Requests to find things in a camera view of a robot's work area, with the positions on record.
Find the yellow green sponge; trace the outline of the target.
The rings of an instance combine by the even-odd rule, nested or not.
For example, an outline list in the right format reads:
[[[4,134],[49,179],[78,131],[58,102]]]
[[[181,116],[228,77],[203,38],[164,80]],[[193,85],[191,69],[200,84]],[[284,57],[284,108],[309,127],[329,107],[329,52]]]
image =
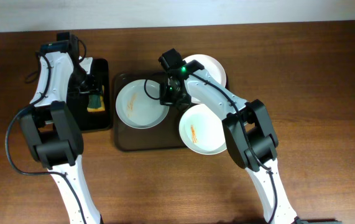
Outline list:
[[[86,109],[89,113],[99,113],[105,111],[103,95],[104,87],[102,86],[99,93],[88,96],[88,106]]]

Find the grey plate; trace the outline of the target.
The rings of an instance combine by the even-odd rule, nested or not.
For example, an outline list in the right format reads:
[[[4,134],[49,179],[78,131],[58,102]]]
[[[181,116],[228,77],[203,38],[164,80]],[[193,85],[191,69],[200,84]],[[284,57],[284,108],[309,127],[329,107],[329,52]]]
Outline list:
[[[145,79],[135,80],[124,86],[116,97],[116,113],[126,125],[135,129],[152,128],[167,116],[169,107],[161,105],[159,100],[160,84]]]

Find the pale green plate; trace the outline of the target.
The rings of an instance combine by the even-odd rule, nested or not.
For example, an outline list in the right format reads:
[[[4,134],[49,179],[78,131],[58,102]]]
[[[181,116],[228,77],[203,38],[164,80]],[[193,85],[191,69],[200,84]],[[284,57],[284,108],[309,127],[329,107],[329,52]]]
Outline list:
[[[221,120],[204,104],[184,112],[178,131],[186,147],[198,154],[210,156],[227,149]]]

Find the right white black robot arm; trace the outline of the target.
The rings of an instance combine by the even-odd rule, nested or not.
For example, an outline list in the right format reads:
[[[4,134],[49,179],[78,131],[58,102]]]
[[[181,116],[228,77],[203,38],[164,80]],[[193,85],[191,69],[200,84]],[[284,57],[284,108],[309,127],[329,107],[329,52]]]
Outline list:
[[[180,105],[197,98],[221,120],[229,155],[249,174],[260,198],[265,221],[301,223],[280,178],[279,140],[263,102],[248,102],[231,93],[196,60],[187,63],[160,59],[159,62],[168,79],[161,88],[161,101]]]

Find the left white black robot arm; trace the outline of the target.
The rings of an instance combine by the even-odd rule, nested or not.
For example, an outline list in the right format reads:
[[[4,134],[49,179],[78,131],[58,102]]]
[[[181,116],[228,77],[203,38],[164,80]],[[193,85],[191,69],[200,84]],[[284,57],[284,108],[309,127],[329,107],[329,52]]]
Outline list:
[[[70,223],[102,223],[83,173],[83,137],[67,106],[70,79],[86,75],[79,55],[62,41],[41,46],[38,60],[35,95],[17,115],[29,151],[56,182]]]

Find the small black tray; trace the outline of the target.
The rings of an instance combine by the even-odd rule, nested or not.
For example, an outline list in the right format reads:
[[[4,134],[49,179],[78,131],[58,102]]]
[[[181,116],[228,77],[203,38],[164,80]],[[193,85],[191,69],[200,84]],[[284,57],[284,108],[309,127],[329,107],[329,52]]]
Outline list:
[[[70,87],[67,106],[83,133],[104,131],[112,128],[109,67],[103,58],[85,58],[81,67],[88,74],[88,88]]]

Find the large brown tray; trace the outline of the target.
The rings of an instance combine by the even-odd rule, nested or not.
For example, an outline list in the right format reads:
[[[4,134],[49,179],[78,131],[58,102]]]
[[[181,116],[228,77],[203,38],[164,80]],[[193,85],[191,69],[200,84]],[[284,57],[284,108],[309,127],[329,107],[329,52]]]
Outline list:
[[[124,124],[116,113],[117,94],[128,83],[145,79],[145,85],[148,80],[153,80],[160,84],[164,77],[164,72],[144,71],[139,73],[122,73],[113,78],[114,143],[119,150],[132,152],[185,147],[178,133],[178,124],[186,108],[169,106],[166,118],[158,125],[147,129],[135,129]]]

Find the white plate with orange stain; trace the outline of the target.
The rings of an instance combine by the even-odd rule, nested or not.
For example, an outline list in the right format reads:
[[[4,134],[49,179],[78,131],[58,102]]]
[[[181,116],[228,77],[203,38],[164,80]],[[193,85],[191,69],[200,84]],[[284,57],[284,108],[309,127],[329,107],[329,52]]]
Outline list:
[[[201,63],[211,77],[223,87],[226,87],[227,76],[223,66],[213,57],[204,54],[194,54],[183,59],[186,63],[196,60]]]

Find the dark base plate corner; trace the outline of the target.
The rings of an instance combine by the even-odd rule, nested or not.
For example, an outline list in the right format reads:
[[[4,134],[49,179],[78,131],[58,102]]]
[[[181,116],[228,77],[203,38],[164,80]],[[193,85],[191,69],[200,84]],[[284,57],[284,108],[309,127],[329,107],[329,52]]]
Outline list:
[[[343,224],[341,221],[308,221],[308,220],[296,220],[295,224]]]

